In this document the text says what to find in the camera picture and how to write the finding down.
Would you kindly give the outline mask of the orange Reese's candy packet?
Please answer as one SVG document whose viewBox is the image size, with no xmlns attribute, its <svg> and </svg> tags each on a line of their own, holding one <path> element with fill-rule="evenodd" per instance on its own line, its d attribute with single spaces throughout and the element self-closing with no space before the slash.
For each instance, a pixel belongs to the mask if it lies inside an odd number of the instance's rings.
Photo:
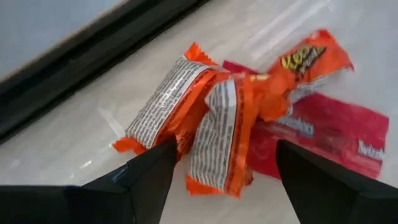
<svg viewBox="0 0 398 224">
<path fill-rule="evenodd" d="M 228 76 L 197 43 L 173 65 L 160 85 L 125 131 L 113 143 L 118 152 L 148 151 L 169 137 L 176 137 L 177 154 L 187 154 L 196 128 L 207 111 L 204 98 L 212 86 Z"/>
<path fill-rule="evenodd" d="M 326 29 L 319 29 L 281 55 L 254 79 L 258 117 L 274 121 L 340 70 L 354 70 L 348 53 Z"/>
<path fill-rule="evenodd" d="M 190 195 L 225 194 L 239 198 L 252 181 L 246 163 L 255 121 L 256 76 L 218 82 L 205 96 L 208 110 L 197 127 L 186 188 Z"/>
</svg>

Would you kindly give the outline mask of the black metal table frame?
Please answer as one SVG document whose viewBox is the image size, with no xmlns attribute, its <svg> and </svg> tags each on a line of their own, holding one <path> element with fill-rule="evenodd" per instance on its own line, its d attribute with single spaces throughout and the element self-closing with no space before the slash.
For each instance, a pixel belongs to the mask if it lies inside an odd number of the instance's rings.
<svg viewBox="0 0 398 224">
<path fill-rule="evenodd" d="M 0 78 L 0 145 L 210 0 L 122 0 Z"/>
</svg>

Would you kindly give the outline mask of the red Twizzlers candy packet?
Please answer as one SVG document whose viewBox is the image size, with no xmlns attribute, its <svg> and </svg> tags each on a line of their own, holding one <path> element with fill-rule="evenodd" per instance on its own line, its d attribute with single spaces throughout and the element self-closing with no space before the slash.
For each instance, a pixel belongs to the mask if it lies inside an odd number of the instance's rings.
<svg viewBox="0 0 398 224">
<path fill-rule="evenodd" d="M 288 140 L 362 175 L 377 179 L 385 155 L 389 118 L 368 108 L 314 93 L 294 103 L 290 115 L 256 121 L 248 166 L 279 178 L 277 141 Z"/>
<path fill-rule="evenodd" d="M 221 67 L 228 72 L 230 78 L 242 78 L 259 74 L 258 71 L 229 60 L 225 60 Z"/>
</svg>

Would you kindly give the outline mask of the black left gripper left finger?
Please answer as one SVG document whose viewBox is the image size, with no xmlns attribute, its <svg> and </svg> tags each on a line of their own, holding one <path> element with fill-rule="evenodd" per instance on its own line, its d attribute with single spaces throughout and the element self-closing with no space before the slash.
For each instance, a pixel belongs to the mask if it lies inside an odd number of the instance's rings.
<svg viewBox="0 0 398 224">
<path fill-rule="evenodd" d="M 171 137 L 85 185 L 0 185 L 0 224 L 159 224 L 176 163 Z"/>
</svg>

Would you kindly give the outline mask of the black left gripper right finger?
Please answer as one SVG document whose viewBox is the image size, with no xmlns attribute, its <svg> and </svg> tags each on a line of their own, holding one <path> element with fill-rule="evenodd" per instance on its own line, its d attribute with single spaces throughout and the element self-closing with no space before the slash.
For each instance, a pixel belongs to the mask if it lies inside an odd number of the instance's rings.
<svg viewBox="0 0 398 224">
<path fill-rule="evenodd" d="M 300 224 L 398 224 L 398 189 L 286 140 L 276 161 Z"/>
</svg>

